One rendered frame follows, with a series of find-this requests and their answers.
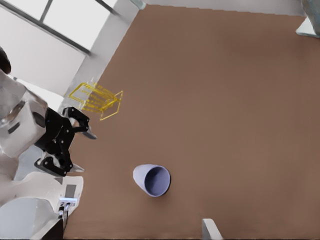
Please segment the silver frame post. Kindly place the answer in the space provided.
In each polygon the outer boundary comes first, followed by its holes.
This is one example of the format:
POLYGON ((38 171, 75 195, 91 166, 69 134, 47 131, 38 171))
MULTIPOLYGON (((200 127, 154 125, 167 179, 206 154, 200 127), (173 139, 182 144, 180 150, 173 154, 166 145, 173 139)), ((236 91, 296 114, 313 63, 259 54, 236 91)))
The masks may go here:
POLYGON ((300 0, 306 19, 295 31, 300 36, 320 38, 320 0, 300 0))

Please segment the grey window frame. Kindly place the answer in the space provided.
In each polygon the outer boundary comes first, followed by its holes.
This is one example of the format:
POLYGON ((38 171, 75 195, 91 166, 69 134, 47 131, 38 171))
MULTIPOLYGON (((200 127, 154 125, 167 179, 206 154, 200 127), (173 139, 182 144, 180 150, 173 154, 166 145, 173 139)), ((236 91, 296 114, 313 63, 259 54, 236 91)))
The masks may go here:
POLYGON ((118 0, 0 0, 0 6, 90 54, 118 0))

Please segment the lavender cup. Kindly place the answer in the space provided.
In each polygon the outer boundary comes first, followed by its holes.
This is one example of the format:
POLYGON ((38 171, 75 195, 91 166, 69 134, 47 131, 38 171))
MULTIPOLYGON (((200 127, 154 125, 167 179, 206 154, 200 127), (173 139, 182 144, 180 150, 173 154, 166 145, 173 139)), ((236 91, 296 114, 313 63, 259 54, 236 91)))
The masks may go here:
POLYGON ((151 197, 164 195, 171 184, 170 172, 157 164, 138 165, 134 168, 132 176, 135 183, 151 197))

